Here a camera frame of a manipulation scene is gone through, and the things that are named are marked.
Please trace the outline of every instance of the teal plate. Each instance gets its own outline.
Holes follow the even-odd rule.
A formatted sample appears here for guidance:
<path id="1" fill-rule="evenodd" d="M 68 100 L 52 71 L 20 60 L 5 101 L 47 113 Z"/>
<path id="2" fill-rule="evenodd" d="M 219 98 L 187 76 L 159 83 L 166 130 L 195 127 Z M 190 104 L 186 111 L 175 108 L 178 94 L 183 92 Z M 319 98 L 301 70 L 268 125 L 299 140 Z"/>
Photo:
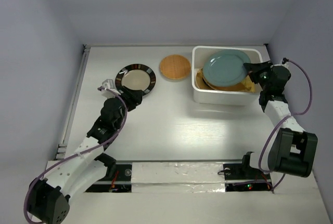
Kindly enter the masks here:
<path id="1" fill-rule="evenodd" d="M 243 64 L 251 63 L 240 50 L 223 50 L 213 54 L 204 64 L 202 72 L 208 83 L 218 87 L 233 86 L 248 75 Z"/>

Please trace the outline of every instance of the white plastic box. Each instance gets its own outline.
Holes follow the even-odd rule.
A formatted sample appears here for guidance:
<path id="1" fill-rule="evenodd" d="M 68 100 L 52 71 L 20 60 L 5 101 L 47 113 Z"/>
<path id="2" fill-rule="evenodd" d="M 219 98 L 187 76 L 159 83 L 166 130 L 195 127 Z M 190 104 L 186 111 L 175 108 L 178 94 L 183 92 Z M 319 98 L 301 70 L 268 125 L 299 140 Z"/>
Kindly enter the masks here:
<path id="1" fill-rule="evenodd" d="M 255 49 L 237 48 L 237 47 L 216 47 L 216 46 L 197 46 L 192 52 L 192 87 L 194 101 L 197 103 L 227 104 L 234 106 L 246 106 L 255 100 L 258 100 L 261 91 L 260 85 L 255 85 L 255 93 L 243 93 L 236 91 L 202 90 L 197 87 L 196 75 L 199 69 L 203 68 L 204 63 L 214 53 L 226 50 L 236 49 L 245 52 L 251 63 L 262 62 L 260 52 Z"/>

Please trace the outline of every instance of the round wooden coaster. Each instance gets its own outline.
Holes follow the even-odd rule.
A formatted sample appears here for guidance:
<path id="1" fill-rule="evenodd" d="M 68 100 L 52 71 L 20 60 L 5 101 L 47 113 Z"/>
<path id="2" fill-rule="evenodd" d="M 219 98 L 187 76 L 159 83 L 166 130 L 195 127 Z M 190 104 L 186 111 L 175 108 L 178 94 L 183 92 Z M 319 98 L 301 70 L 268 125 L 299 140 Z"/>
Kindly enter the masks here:
<path id="1" fill-rule="evenodd" d="M 191 64 L 184 56 L 173 54 L 162 59 L 161 73 L 171 80 L 181 80 L 191 72 Z"/>

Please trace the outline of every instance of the purple cable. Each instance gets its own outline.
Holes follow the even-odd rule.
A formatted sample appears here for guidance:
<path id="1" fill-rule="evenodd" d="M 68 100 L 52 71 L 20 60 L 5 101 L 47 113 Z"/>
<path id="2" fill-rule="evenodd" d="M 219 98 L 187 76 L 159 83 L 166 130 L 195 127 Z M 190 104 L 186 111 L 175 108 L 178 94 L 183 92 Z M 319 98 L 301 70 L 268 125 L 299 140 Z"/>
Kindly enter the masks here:
<path id="1" fill-rule="evenodd" d="M 292 60 L 288 60 L 288 62 L 290 62 L 290 63 L 296 65 L 296 66 L 297 66 L 297 67 L 298 67 L 298 68 L 304 73 L 304 75 L 305 75 L 305 77 L 306 77 L 306 80 L 308 81 L 309 89 L 310 89 L 309 103 L 308 103 L 308 106 L 306 107 L 306 109 L 305 109 L 303 112 L 294 113 L 294 114 L 291 114 L 291 115 L 289 115 L 289 116 L 285 116 L 280 122 L 278 122 L 278 124 L 277 124 L 277 125 L 274 127 L 274 129 L 272 130 L 271 134 L 268 136 L 267 141 L 266 141 L 266 143 L 265 143 L 265 145 L 264 145 L 264 147 L 263 147 L 263 149 L 262 149 L 262 151 L 261 151 L 261 153 L 260 153 L 259 162 L 258 162 L 258 167 L 259 167 L 259 169 L 260 169 L 262 172 L 264 172 L 264 173 L 270 173 L 270 172 L 271 172 L 270 170 L 265 170 L 265 169 L 263 169 L 263 168 L 261 167 L 261 162 L 262 162 L 262 159 L 263 159 L 264 153 L 265 153 L 265 151 L 266 151 L 266 149 L 267 149 L 267 146 L 268 146 L 268 144 L 270 143 L 270 141 L 271 141 L 272 137 L 274 136 L 275 132 L 280 128 L 280 126 L 282 125 L 282 123 L 283 123 L 285 120 L 287 120 L 288 118 L 290 118 L 290 117 L 292 117 L 292 116 L 297 116 L 297 115 L 298 115 L 298 116 L 301 116 L 301 115 L 306 114 L 306 113 L 309 111 L 309 109 L 310 109 L 310 107 L 311 107 L 311 104 L 312 104 L 312 84 L 311 84 L 311 80 L 310 80 L 308 74 L 306 73 L 306 71 L 305 71 L 300 65 L 298 65 L 298 64 L 295 63 L 294 61 L 292 61 Z M 274 189 L 275 189 L 275 188 L 276 188 L 276 187 L 282 182 L 282 180 L 284 179 L 285 175 L 286 175 L 286 174 L 283 174 L 283 175 L 282 175 L 281 179 L 277 182 L 277 184 L 274 185 L 274 187 L 272 187 L 272 190 L 274 190 Z"/>
<path id="2" fill-rule="evenodd" d="M 124 125 L 125 125 L 126 118 L 127 118 L 127 106 L 126 106 L 124 100 L 123 100 L 119 95 L 117 95 L 116 93 L 114 93 L 113 91 L 111 91 L 111 90 L 109 90 L 109 89 L 105 89 L 105 88 L 102 87 L 102 86 L 98 88 L 98 90 L 103 90 L 103 89 L 104 89 L 104 90 L 107 90 L 107 91 L 109 91 L 109 92 L 111 92 L 112 94 L 114 94 L 114 95 L 115 95 L 115 96 L 116 96 L 116 97 L 117 97 L 117 98 L 123 103 L 123 105 L 125 106 L 124 119 L 123 119 L 123 121 L 122 121 L 122 123 L 121 123 L 120 128 L 117 130 L 116 133 L 114 133 L 114 135 L 113 135 L 112 137 L 110 137 L 108 140 L 106 140 L 105 142 L 103 142 L 103 143 L 101 143 L 101 144 L 99 144 L 99 145 L 96 145 L 96 146 L 94 146 L 94 147 L 92 147 L 92 148 L 90 148 L 90 149 L 87 149 L 87 150 L 84 150 L 84 151 L 80 152 L 80 154 L 88 153 L 88 152 L 90 152 L 90 151 L 93 151 L 93 150 L 95 150 L 95 149 L 97 149 L 97 148 L 99 148 L 99 147 L 101 147 L 101 146 L 104 146 L 104 145 L 106 145 L 106 144 L 108 144 L 108 143 L 114 141 L 115 138 L 117 137 L 117 135 L 119 134 L 119 132 L 121 131 L 121 129 L 122 129 L 122 128 L 124 127 Z M 71 159 L 73 159 L 73 158 L 75 158 L 75 157 L 77 157 L 77 156 L 79 156 L 79 155 L 78 155 L 78 154 L 74 154 L 74 155 L 71 155 L 71 156 L 69 156 L 69 157 L 67 157 L 67 158 L 65 158 L 65 159 L 63 159 L 63 160 L 61 160 L 60 162 L 58 162 L 58 163 L 52 165 L 50 168 L 46 169 L 44 172 L 42 172 L 39 176 L 37 176 L 37 177 L 33 180 L 33 182 L 31 183 L 31 185 L 29 186 L 29 189 L 28 189 L 27 195 L 25 196 L 25 199 L 24 199 L 24 206 L 23 206 L 24 217 L 25 217 L 25 219 L 27 220 L 28 223 L 30 223 L 30 224 L 41 224 L 41 223 L 43 223 L 43 222 L 35 222 L 35 221 L 32 221 L 32 220 L 29 218 L 29 216 L 28 216 L 28 198 L 29 198 L 29 196 L 30 196 L 30 194 L 31 194 L 31 191 L 32 191 L 33 187 L 36 185 L 36 183 L 38 182 L 38 180 L 41 179 L 41 178 L 42 178 L 46 173 L 48 173 L 50 170 L 54 169 L 55 167 L 59 166 L 60 164 L 65 163 L 65 162 L 67 162 L 68 160 L 71 160 Z"/>

